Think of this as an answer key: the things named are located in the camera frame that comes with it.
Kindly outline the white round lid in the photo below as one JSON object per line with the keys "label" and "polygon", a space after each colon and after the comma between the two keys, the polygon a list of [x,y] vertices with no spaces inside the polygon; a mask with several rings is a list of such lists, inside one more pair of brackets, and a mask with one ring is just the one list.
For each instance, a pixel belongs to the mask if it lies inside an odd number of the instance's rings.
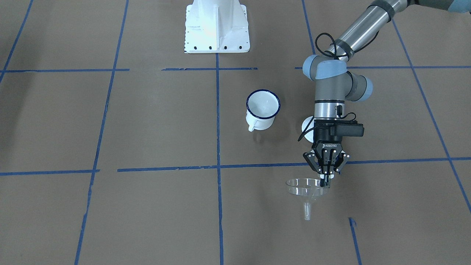
{"label": "white round lid", "polygon": [[314,142],[314,127],[315,125],[315,120],[313,116],[307,117],[301,126],[301,132],[303,135],[303,138],[309,141],[310,143]]}

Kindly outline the white enamel mug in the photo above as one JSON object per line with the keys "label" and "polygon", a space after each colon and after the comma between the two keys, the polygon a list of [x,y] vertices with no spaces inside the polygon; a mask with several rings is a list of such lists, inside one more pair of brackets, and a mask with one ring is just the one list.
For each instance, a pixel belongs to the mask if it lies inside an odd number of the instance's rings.
{"label": "white enamel mug", "polygon": [[267,89],[251,92],[246,99],[248,130],[266,130],[271,127],[281,109],[279,97]]}

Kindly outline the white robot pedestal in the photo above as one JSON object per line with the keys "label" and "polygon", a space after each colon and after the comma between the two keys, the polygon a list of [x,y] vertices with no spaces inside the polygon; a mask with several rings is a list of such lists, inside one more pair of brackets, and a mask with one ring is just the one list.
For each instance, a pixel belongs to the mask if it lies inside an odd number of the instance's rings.
{"label": "white robot pedestal", "polygon": [[185,53],[247,53],[247,8],[239,0],[194,0],[185,9]]}

